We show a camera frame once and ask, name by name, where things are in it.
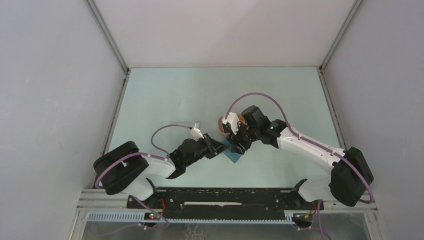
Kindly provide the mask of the blue card holder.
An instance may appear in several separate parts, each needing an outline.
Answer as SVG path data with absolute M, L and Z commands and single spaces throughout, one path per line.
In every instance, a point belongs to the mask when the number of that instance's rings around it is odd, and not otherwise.
M 224 154 L 224 155 L 225 155 L 225 156 L 226 156 L 226 157 L 227 157 L 227 158 L 228 158 L 231 162 L 233 162 L 233 163 L 237 163 L 243 155 L 231 152 L 231 151 L 230 151 L 230 148 L 231 148 L 231 144 L 232 144 L 232 143 L 239 143 L 239 142 L 238 142 L 237 140 L 229 139 L 229 138 L 223 138 L 223 139 L 226 139 L 226 140 L 228 141 L 228 149 L 227 149 L 227 150 L 225 150 L 225 151 L 223 152 L 223 154 Z

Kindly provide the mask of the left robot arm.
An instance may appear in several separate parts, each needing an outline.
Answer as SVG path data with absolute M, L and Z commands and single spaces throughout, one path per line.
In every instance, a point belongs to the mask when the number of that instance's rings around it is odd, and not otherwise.
M 128 141 L 98 158 L 93 169 L 95 187 L 107 195 L 125 193 L 138 199 L 145 208 L 153 208 L 158 194 L 151 178 L 176 179 L 197 161 L 212 159 L 229 148 L 204 134 L 199 139 L 185 139 L 169 156 L 141 152 L 135 142 Z

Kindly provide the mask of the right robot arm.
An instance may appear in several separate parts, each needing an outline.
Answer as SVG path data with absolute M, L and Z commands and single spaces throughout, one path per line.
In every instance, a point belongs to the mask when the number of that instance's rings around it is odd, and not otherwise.
M 270 121 L 255 105 L 241 115 L 228 112 L 221 119 L 231 151 L 243 155 L 253 142 L 260 141 L 276 149 L 295 153 L 326 172 L 321 179 L 303 179 L 291 194 L 291 204 L 304 209 L 310 202 L 335 199 L 354 207 L 363 202 L 374 176 L 361 150 L 342 149 L 325 145 L 301 134 L 281 120 Z

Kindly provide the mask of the pink oval tray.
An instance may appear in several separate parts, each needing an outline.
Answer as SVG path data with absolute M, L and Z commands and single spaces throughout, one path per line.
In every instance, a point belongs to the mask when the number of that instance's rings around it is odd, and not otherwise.
M 238 116 L 238 119 L 239 119 L 239 121 L 242 123 L 242 124 L 246 124 L 246 121 L 245 121 L 245 119 L 244 119 L 244 117 L 241 115 L 241 114 L 237 114 L 237 116 Z M 224 128 L 223 128 L 223 125 L 222 125 L 222 121 L 223 121 L 223 117 L 222 116 L 220 116 L 219 117 L 219 119 L 218 119 L 218 130 L 219 130 L 219 132 L 220 132 L 220 134 L 223 136 L 223 137 L 226 137 L 226 136 L 228 136 L 229 135 L 229 133 L 226 133 L 226 132 L 224 132 Z

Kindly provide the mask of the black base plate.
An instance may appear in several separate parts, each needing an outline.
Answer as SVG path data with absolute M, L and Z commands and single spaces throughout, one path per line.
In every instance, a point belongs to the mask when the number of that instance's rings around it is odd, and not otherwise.
M 146 205 L 168 220 L 284 221 L 288 213 L 311 212 L 322 203 L 305 201 L 290 188 L 160 187 Z

